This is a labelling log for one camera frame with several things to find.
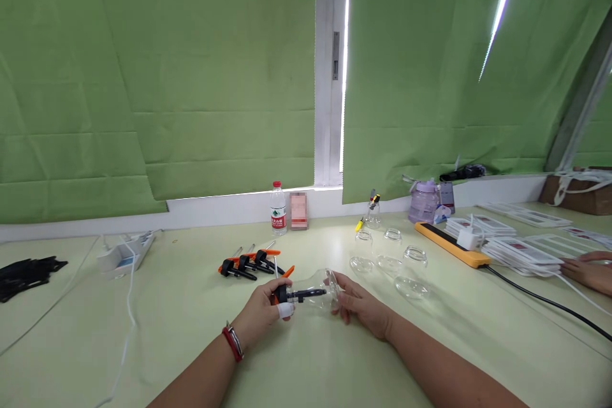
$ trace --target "power strip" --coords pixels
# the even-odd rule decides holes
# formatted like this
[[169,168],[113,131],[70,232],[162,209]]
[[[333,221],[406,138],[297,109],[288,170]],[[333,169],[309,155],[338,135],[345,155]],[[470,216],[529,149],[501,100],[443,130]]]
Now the power strip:
[[491,259],[487,255],[481,254],[480,252],[465,250],[457,244],[457,239],[443,232],[441,229],[437,229],[434,225],[420,222],[414,225],[414,229],[472,268],[478,269],[480,266],[491,263]]
[[[154,240],[155,234],[151,233],[126,242],[129,249],[136,253],[134,271],[137,271],[140,267],[140,263],[142,263],[142,260],[147,255],[149,247],[151,247]],[[118,279],[130,273],[134,256],[129,249],[125,244],[118,244],[96,257],[98,267],[107,279]]]

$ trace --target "white bandage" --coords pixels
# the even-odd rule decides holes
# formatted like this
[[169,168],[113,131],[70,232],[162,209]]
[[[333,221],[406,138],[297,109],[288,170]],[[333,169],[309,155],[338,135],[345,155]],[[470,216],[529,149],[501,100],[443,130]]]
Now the white bandage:
[[293,315],[293,310],[295,309],[293,303],[279,303],[277,304],[277,307],[279,308],[279,315],[281,319],[291,317]]

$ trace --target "cardboard box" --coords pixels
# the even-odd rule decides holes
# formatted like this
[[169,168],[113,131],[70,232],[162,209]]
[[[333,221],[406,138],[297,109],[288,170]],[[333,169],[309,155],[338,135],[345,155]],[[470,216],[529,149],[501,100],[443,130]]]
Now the cardboard box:
[[[585,190],[596,184],[597,182],[591,182],[590,180],[574,179],[567,189],[568,191]],[[546,183],[538,200],[542,203],[552,204],[555,201],[555,195],[558,190],[559,177],[550,175],[546,178]],[[582,212],[583,214],[612,215],[612,185],[587,193],[566,194],[559,207]]]

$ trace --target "window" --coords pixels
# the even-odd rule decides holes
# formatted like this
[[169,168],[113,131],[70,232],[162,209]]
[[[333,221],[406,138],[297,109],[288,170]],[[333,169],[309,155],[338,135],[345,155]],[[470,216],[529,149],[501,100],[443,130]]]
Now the window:
[[348,0],[317,0],[315,186],[342,185]]

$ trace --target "bottle label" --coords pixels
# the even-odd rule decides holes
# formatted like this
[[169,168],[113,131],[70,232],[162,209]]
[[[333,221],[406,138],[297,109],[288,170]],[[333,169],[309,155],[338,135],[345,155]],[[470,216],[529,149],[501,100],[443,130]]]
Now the bottle label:
[[286,226],[285,214],[285,207],[270,207],[272,228],[275,230],[282,230]]

